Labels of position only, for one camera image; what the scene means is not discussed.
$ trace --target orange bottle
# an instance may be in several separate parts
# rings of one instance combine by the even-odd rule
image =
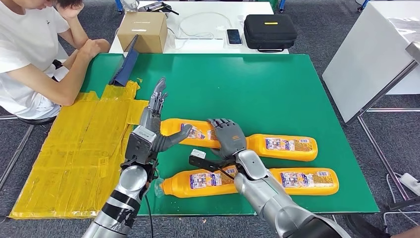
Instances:
[[[224,168],[235,177],[235,166]],[[338,191],[336,173],[326,168],[269,169],[290,195],[331,195]],[[179,198],[237,193],[233,180],[220,171],[183,171],[155,184],[157,196],[174,195]]]
[[[220,148],[220,143],[207,121],[166,119],[161,123],[160,132],[162,135],[171,135],[186,124],[192,125],[193,130],[180,144]],[[263,157],[311,161],[318,154],[316,141],[306,136],[254,134],[246,137],[246,140],[247,149],[254,150]]]

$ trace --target yellow tape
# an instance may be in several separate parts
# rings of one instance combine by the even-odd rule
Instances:
[[[107,86],[99,100],[80,93],[63,107],[13,207],[14,219],[89,218],[115,187],[124,161],[129,122],[147,101],[133,100],[137,83]]]
[[[149,104],[145,100],[132,100],[127,115],[127,124],[138,125],[140,117],[142,116],[143,109]]]

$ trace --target green tabletop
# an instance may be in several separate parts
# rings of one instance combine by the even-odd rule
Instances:
[[[120,60],[118,54],[96,57],[82,91],[95,90],[100,95]],[[163,76],[168,97],[162,119],[229,118],[246,136],[313,137],[319,150],[314,161],[262,158],[268,168],[327,167],[337,173],[336,194],[292,196],[294,201],[316,213],[379,212],[308,55],[141,54],[130,76],[143,80],[136,99],[148,100]],[[176,145],[160,153],[160,177],[197,169],[188,164],[193,148]],[[215,158],[209,149],[199,149],[207,152],[207,158]],[[254,214],[239,194],[157,198],[153,188],[152,184],[147,196],[154,215]],[[148,214],[145,203],[139,214]]]

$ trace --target gray carpet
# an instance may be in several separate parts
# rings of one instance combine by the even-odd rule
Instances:
[[[80,14],[80,21],[88,35],[92,38],[105,38],[111,42],[115,29],[122,18],[115,11],[113,1],[86,0],[85,5],[85,9]],[[290,52],[309,54],[315,69],[321,75],[359,16],[356,13],[356,8],[357,5],[353,0],[288,0],[285,13],[292,17],[299,33],[298,40]],[[64,47],[68,52],[72,51],[68,45],[64,45]],[[418,95],[386,96],[377,106],[420,107],[420,97]],[[7,115],[7,113],[0,109],[0,115]],[[408,172],[417,178],[420,178],[418,158],[420,148],[416,146],[420,134],[419,117],[420,114],[416,113],[368,113],[364,115],[365,121],[390,164],[395,168],[395,172]],[[385,206],[392,201],[392,198],[386,184],[384,166],[358,122],[350,126],[342,123],[342,126],[378,206],[382,211],[385,211]],[[0,144],[3,145],[0,147],[0,173],[4,171],[26,129],[27,125],[18,121],[0,121]],[[0,216],[7,215],[12,209],[45,139],[46,131],[46,128],[36,127],[30,142],[22,152],[19,164],[13,170],[3,191],[0,191]],[[397,195],[397,200],[401,200],[395,188],[394,192]],[[414,211],[420,210],[420,208],[413,207],[408,210]],[[374,225],[382,226],[381,214],[365,216]],[[411,217],[420,222],[420,216],[412,215]],[[342,216],[336,216],[336,218],[338,223],[344,226]],[[90,221],[6,220],[0,224],[0,238],[80,237]],[[402,215],[390,215],[387,222],[391,234],[397,234],[413,227],[413,224]],[[267,224],[260,221],[258,217],[154,217],[153,223],[157,238],[275,237]],[[149,237],[149,235],[149,219],[138,218],[129,237],[142,238]]]

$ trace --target black carrying case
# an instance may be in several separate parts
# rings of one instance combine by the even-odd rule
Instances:
[[[244,34],[250,49],[283,51],[295,44],[298,33],[288,15],[248,15]]]

